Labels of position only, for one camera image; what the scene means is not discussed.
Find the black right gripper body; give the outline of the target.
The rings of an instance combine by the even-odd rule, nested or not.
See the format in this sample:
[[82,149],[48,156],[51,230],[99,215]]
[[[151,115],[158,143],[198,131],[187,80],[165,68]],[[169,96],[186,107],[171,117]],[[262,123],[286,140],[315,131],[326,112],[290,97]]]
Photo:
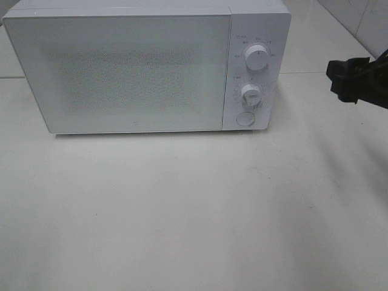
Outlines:
[[360,85],[355,104],[359,100],[387,108],[387,60],[358,60],[354,68]]

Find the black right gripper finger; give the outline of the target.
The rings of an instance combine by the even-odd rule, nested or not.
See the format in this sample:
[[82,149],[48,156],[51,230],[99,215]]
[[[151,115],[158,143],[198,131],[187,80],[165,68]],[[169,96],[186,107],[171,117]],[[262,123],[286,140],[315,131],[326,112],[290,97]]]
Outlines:
[[370,58],[350,58],[329,61],[326,75],[331,81],[359,78],[370,69]]
[[330,90],[342,102],[354,104],[358,102],[358,92],[353,82],[343,80],[332,81]]

